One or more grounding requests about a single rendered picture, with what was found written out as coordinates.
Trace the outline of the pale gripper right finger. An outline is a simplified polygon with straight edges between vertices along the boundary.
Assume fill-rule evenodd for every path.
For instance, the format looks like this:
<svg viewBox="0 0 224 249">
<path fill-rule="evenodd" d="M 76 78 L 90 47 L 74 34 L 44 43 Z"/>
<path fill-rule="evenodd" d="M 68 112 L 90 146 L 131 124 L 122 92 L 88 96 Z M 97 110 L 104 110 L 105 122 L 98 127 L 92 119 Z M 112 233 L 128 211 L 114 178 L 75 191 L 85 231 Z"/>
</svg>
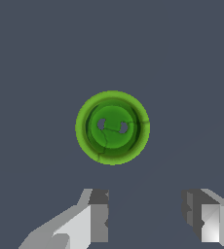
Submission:
<svg viewBox="0 0 224 249">
<path fill-rule="evenodd" d="M 224 247 L 224 198 L 210 189 L 181 191 L 181 213 L 201 242 Z"/>
</svg>

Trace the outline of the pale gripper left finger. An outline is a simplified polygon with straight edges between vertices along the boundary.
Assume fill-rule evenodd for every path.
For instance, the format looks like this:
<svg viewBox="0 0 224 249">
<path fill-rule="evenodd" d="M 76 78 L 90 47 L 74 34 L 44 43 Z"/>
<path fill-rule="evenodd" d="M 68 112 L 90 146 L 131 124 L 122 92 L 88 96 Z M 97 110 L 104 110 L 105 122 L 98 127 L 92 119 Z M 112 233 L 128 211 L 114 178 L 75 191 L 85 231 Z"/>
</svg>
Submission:
<svg viewBox="0 0 224 249">
<path fill-rule="evenodd" d="M 109 191 L 84 189 L 78 203 L 32 231 L 19 249 L 88 249 L 108 241 Z"/>
</svg>

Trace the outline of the green round cup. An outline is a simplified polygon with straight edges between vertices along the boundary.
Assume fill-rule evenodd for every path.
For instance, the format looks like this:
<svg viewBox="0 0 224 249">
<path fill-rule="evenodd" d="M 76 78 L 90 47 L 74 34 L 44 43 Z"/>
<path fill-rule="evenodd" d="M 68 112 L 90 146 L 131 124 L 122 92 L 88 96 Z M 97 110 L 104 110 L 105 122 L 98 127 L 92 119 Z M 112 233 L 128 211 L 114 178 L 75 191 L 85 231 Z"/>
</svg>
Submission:
<svg viewBox="0 0 224 249">
<path fill-rule="evenodd" d="M 75 132 L 79 146 L 92 160 L 108 165 L 123 164 L 145 148 L 150 120 L 135 97 L 108 90 L 85 102 L 77 115 Z"/>
</svg>

